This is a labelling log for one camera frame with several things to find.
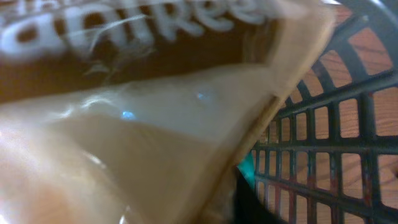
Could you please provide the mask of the green Nescafe coffee bag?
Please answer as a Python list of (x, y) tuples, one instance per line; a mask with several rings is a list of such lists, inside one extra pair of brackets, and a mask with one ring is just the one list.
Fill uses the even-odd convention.
[(255, 165), (254, 158), (251, 153), (238, 164), (238, 169), (242, 173), (245, 181), (249, 184), (252, 190), (255, 189)]

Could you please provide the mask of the beige brown snack pouch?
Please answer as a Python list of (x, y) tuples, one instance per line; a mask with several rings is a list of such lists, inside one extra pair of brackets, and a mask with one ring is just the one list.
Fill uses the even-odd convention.
[(2, 1), (2, 223), (228, 223), (323, 1)]

